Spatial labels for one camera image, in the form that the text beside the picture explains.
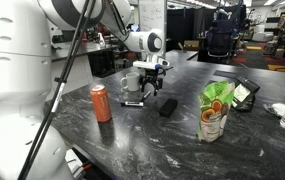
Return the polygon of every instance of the chip bag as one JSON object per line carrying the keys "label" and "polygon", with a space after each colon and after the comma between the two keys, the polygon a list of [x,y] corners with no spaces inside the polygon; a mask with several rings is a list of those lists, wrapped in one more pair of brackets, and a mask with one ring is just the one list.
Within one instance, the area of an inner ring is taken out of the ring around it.
{"label": "chip bag", "polygon": [[222,136],[234,89],[234,83],[221,81],[207,85],[199,94],[201,121],[197,134],[200,140],[212,142]]}

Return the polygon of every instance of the white cup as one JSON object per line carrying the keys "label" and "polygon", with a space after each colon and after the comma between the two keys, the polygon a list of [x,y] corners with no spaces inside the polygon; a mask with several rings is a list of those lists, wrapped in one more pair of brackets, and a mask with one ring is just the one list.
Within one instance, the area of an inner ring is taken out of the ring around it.
{"label": "white cup", "polygon": [[140,74],[136,72],[130,72],[125,75],[125,78],[121,79],[121,86],[128,91],[137,91],[140,89]]}

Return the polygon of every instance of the ceiling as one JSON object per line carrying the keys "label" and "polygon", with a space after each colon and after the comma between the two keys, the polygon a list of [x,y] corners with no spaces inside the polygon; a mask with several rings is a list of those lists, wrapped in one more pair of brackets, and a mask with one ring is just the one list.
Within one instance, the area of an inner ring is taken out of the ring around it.
{"label": "ceiling", "polygon": [[[181,5],[181,6],[189,6],[189,7],[194,7],[194,8],[200,8],[201,6],[196,5],[194,3],[189,2],[190,0],[168,0],[168,3],[170,4],[174,4],[174,5]],[[220,0],[198,0],[200,2],[212,5],[214,7],[217,7],[219,5],[219,1]],[[239,1],[238,0],[226,0],[231,6],[236,5]],[[263,6],[267,0],[251,0],[252,7],[258,7],[258,6]],[[279,4],[280,2],[283,2],[285,0],[276,0],[272,6]],[[138,0],[129,0],[130,4],[132,5],[138,5]]]}

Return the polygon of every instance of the cardboard box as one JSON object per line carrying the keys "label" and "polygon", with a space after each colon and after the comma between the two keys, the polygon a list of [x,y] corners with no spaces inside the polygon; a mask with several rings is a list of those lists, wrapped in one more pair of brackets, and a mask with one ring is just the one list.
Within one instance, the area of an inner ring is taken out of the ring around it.
{"label": "cardboard box", "polygon": [[183,50],[185,51],[199,51],[199,41],[197,40],[185,40]]}

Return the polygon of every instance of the soda can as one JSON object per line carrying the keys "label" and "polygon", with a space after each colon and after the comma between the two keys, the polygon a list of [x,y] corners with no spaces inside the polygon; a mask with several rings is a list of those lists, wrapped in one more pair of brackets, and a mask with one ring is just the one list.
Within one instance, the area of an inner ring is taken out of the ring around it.
{"label": "soda can", "polygon": [[108,92],[104,85],[95,85],[90,90],[93,109],[98,122],[106,122],[112,118]]}

